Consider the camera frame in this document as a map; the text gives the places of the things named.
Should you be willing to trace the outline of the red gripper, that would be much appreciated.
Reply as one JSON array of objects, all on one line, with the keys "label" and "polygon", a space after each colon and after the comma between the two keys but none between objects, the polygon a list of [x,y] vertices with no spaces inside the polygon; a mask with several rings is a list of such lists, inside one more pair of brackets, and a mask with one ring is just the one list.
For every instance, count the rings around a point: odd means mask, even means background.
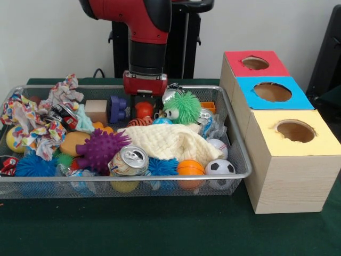
[{"label": "red gripper", "polygon": [[130,72],[123,73],[123,86],[126,94],[130,97],[130,117],[136,118],[137,94],[145,93],[155,95],[155,113],[159,113],[163,109],[162,96],[168,84],[166,74],[159,76],[144,76]]}]

